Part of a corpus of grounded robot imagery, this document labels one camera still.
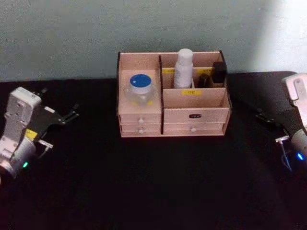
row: white drawer knob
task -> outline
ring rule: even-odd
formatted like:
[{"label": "white drawer knob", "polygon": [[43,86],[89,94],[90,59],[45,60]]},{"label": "white drawer knob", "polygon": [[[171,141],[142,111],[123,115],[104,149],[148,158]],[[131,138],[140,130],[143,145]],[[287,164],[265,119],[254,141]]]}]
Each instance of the white drawer knob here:
[{"label": "white drawer knob", "polygon": [[140,129],[139,129],[139,134],[143,134],[144,133],[144,130],[143,130],[143,128],[141,127]]},{"label": "white drawer knob", "polygon": [[142,118],[139,119],[139,124],[143,124],[144,120]]}]

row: table surface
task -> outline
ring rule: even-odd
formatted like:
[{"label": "table surface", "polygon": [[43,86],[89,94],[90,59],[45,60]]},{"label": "table surface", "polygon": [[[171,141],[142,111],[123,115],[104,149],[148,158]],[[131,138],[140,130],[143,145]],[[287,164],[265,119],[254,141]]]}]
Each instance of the table surface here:
[{"label": "table surface", "polygon": [[[1,83],[0,114],[16,87],[47,87],[43,104],[66,114],[79,103],[80,118],[49,132],[45,140],[54,149],[2,188],[0,229],[303,226],[306,178],[281,164],[274,139],[282,131],[257,121],[236,99],[250,97],[261,106],[265,96],[255,96],[245,86],[254,88],[253,81],[275,84],[289,75],[229,75],[233,113],[225,137],[121,138],[115,79]],[[275,91],[279,93],[271,98],[280,101],[282,95]],[[1,116],[1,130],[4,124]]]}]

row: wall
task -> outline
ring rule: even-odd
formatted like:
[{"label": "wall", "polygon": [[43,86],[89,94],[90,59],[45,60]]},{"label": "wall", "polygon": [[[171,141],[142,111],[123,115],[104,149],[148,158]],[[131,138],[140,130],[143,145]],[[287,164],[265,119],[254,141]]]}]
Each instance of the wall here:
[{"label": "wall", "polygon": [[1,0],[0,80],[114,77],[118,51],[183,47],[223,50],[230,72],[306,71],[300,2]]}]

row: blue cap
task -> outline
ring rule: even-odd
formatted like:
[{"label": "blue cap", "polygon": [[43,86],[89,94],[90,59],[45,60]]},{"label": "blue cap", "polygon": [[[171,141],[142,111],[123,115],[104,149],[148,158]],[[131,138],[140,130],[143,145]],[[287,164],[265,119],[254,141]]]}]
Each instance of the blue cap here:
[{"label": "blue cap", "polygon": [[151,83],[151,78],[146,74],[137,74],[130,78],[130,84],[137,88],[147,87]]}]

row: yellow sticker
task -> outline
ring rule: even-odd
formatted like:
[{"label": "yellow sticker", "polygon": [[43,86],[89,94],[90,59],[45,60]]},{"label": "yellow sticker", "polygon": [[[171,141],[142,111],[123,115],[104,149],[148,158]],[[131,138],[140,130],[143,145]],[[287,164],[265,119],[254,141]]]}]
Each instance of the yellow sticker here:
[{"label": "yellow sticker", "polygon": [[34,131],[32,131],[32,130],[30,130],[30,129],[27,129],[27,130],[25,131],[25,136],[26,136],[27,138],[29,138],[30,140],[34,140],[34,138],[37,136],[37,133],[34,132]]},{"label": "yellow sticker", "polygon": [[163,74],[174,74],[175,69],[162,69]]},{"label": "yellow sticker", "polygon": [[193,95],[193,96],[201,96],[202,91],[201,90],[182,90],[182,95]]},{"label": "yellow sticker", "polygon": [[210,69],[197,69],[197,74],[208,74],[211,75],[212,68]]}]

